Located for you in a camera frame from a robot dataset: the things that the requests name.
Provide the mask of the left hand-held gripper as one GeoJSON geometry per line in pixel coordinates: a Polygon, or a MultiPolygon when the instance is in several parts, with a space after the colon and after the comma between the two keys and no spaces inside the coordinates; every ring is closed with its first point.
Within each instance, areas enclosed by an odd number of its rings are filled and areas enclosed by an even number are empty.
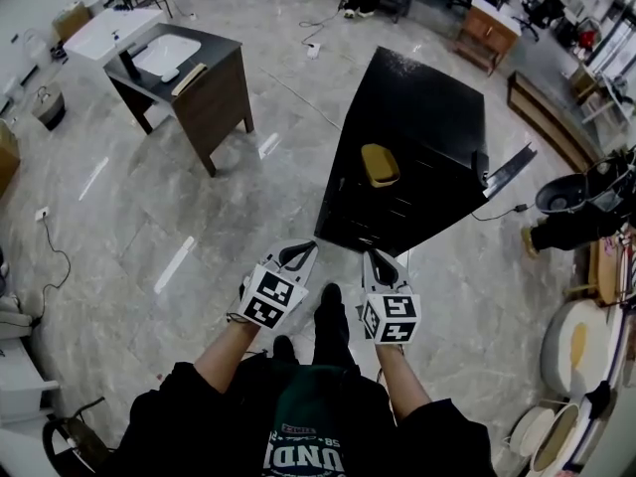
{"type": "Polygon", "coordinates": [[[317,256],[318,245],[311,239],[275,243],[248,277],[238,315],[262,328],[277,329],[308,295],[305,284],[317,256]]]}

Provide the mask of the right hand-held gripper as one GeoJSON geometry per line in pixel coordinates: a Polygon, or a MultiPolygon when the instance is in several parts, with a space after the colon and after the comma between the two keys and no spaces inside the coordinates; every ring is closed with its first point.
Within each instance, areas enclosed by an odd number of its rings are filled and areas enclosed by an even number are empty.
{"type": "Polygon", "coordinates": [[[409,284],[405,266],[379,249],[363,254],[360,321],[376,345],[406,345],[421,322],[420,296],[409,284]]]}

